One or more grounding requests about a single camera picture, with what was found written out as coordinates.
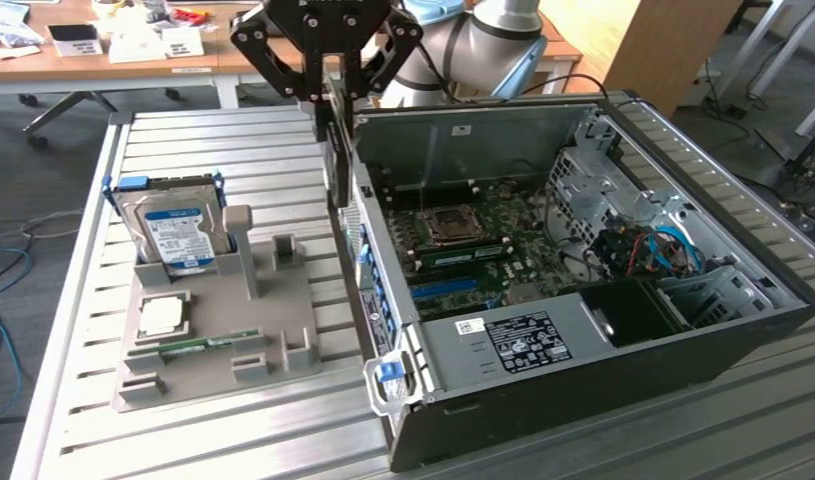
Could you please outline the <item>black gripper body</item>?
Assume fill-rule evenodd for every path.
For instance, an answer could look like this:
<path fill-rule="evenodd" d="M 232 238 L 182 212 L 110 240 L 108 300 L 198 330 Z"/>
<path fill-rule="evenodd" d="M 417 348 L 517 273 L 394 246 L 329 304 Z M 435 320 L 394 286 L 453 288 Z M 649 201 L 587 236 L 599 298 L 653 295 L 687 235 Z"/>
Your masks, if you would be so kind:
<path fill-rule="evenodd" d="M 391 13 L 390 1 L 263 1 L 283 36 L 303 53 L 361 50 Z"/>

